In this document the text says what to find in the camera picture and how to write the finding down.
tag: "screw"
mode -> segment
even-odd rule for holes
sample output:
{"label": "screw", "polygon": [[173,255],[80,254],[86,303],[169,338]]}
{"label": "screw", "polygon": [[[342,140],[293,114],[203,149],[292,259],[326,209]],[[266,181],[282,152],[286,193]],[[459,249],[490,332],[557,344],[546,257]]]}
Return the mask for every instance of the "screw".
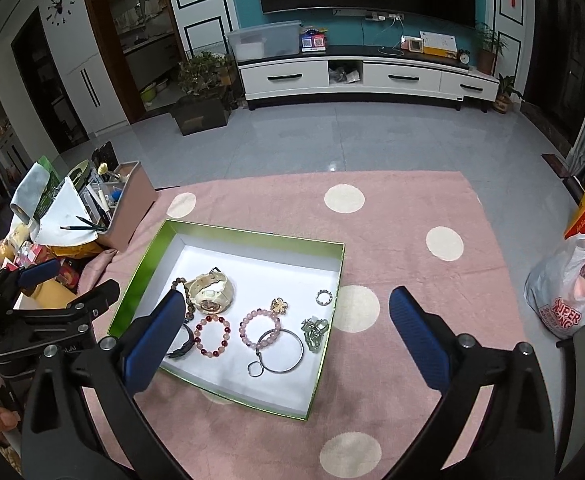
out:
{"label": "screw", "polygon": [[48,345],[46,348],[44,348],[44,355],[46,357],[52,357],[56,353],[57,353],[57,346],[56,345]]}
{"label": "screw", "polygon": [[530,343],[526,343],[525,341],[519,343],[517,348],[523,355],[531,355],[534,352],[532,345]]}
{"label": "screw", "polygon": [[112,350],[117,345],[117,339],[114,337],[104,337],[99,341],[99,348],[101,350]]}
{"label": "screw", "polygon": [[457,341],[459,341],[459,344],[463,346],[463,348],[472,348],[477,344],[477,340],[470,334],[460,334]]}

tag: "drawer handle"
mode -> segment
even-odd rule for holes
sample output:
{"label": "drawer handle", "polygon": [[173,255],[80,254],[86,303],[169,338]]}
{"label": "drawer handle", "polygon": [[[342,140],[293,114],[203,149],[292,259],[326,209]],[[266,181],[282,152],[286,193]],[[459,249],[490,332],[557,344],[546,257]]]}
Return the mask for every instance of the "drawer handle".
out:
{"label": "drawer handle", "polygon": [[280,81],[281,79],[299,79],[303,74],[290,74],[290,75],[269,75],[268,81]]}
{"label": "drawer handle", "polygon": [[411,76],[411,75],[393,75],[393,74],[389,74],[388,77],[390,79],[400,79],[402,81],[419,81],[419,78],[417,76]]}
{"label": "drawer handle", "polygon": [[469,86],[469,85],[459,85],[461,88],[465,88],[466,90],[474,90],[475,92],[483,92],[483,88],[479,88],[477,86]]}

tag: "red beaded bracelet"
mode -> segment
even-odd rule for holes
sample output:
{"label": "red beaded bracelet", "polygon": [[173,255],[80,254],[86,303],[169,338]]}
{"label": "red beaded bracelet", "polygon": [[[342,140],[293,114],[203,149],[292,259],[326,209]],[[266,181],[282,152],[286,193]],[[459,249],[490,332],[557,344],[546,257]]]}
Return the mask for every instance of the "red beaded bracelet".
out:
{"label": "red beaded bracelet", "polygon": [[[213,352],[210,352],[204,348],[204,345],[202,345],[202,339],[200,337],[200,335],[202,334],[202,330],[204,329],[204,325],[207,324],[208,321],[219,321],[220,323],[223,324],[224,327],[223,328],[224,335],[223,339],[221,340],[221,346]],[[221,316],[213,314],[212,316],[204,317],[199,322],[199,324],[196,327],[196,330],[194,331],[194,342],[196,343],[197,349],[202,353],[202,355],[205,355],[206,357],[219,357],[221,354],[223,354],[224,351],[226,351],[226,346],[228,346],[228,339],[230,339],[230,332],[231,332],[230,322]]]}

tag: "green box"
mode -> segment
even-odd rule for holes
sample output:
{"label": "green box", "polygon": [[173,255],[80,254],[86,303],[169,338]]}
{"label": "green box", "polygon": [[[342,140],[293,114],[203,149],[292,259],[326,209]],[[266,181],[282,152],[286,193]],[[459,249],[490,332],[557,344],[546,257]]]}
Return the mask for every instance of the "green box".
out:
{"label": "green box", "polygon": [[[190,280],[219,267],[236,292],[233,303],[223,313],[232,329],[226,352],[218,358],[207,358],[193,348],[177,360],[164,359],[162,368],[224,399],[263,412],[307,420],[332,328],[344,251],[344,244],[338,242],[166,220],[133,275],[109,333],[120,336],[135,317],[149,314],[176,277]],[[328,306],[320,306],[315,300],[321,289],[333,294]],[[256,360],[256,355],[241,342],[239,322],[252,310],[268,309],[272,299],[278,297],[289,305],[287,313],[280,316],[282,327],[303,342],[303,359],[289,373],[265,371],[259,378],[250,378],[246,367]],[[193,329],[203,316],[195,313],[195,320],[190,323]],[[303,319],[312,316],[330,323],[316,354],[308,351],[301,332]],[[214,325],[217,323],[202,330],[205,348],[214,348],[221,341],[222,327]],[[246,332],[256,342],[270,328],[272,320],[258,316]],[[171,349],[178,348],[186,339],[187,332],[181,329]],[[263,350],[263,359],[272,369],[284,370],[296,362],[300,352],[298,341],[282,332],[272,346]]]}

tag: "doorway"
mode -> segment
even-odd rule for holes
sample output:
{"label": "doorway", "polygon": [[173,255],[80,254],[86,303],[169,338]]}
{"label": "doorway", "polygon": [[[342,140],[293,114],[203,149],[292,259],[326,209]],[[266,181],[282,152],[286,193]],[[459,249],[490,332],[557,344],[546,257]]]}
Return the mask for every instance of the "doorway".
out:
{"label": "doorway", "polygon": [[535,118],[526,115],[535,124],[543,122],[540,129],[560,152],[567,152],[585,118],[584,0],[535,0],[535,33],[524,98],[536,108],[532,111]]}
{"label": "doorway", "polygon": [[86,0],[106,68],[130,123],[167,111],[185,56],[170,0]]}
{"label": "doorway", "polygon": [[57,72],[38,8],[16,35],[12,50],[32,105],[57,151],[86,142],[88,135]]}

